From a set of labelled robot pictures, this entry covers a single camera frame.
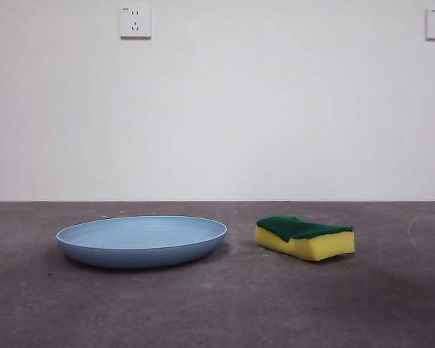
sponge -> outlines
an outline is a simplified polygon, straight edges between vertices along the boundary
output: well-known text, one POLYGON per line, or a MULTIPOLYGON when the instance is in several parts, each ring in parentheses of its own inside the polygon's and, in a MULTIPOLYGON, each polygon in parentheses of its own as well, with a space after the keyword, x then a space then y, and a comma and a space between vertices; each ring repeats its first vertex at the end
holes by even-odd
POLYGON ((352 226, 310 223, 294 216, 271 216, 258 220, 255 237, 268 249, 308 261, 355 252, 352 226))

yellow foam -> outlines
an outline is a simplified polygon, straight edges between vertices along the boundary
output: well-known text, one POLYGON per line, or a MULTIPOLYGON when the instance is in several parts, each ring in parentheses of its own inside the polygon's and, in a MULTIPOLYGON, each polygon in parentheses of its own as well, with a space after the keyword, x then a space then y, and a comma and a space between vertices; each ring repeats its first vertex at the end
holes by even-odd
POLYGON ((290 239, 286 242, 265 228, 256 226, 255 236, 256 241, 268 249, 309 261, 355 252, 355 235, 350 231, 324 234, 311 239, 290 239))

plate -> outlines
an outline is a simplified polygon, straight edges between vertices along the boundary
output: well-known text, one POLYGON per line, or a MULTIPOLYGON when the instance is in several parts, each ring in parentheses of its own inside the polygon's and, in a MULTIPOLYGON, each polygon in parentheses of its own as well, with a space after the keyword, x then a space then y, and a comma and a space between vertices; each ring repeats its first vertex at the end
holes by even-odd
POLYGON ((213 252, 227 227, 191 216, 135 216, 81 223, 61 230, 66 255, 93 266, 153 268, 188 262, 213 252))

gray floor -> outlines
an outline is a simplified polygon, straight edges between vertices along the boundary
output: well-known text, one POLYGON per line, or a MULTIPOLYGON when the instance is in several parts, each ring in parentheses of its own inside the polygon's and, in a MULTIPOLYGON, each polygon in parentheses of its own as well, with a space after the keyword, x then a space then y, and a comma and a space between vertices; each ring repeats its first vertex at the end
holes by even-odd
POLYGON ((435 347, 435 202, 0 203, 0 347, 435 347), (254 242, 297 215, 352 224, 356 254, 304 262, 254 242), (105 270, 55 233, 129 215, 228 225, 197 262, 105 270))

wall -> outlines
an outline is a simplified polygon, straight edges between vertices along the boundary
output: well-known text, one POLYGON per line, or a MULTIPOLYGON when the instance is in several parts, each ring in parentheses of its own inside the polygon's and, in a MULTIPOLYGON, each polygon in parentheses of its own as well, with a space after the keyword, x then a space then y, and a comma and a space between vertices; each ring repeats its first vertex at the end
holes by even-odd
POLYGON ((0 201, 435 200, 435 1, 0 0, 0 201))

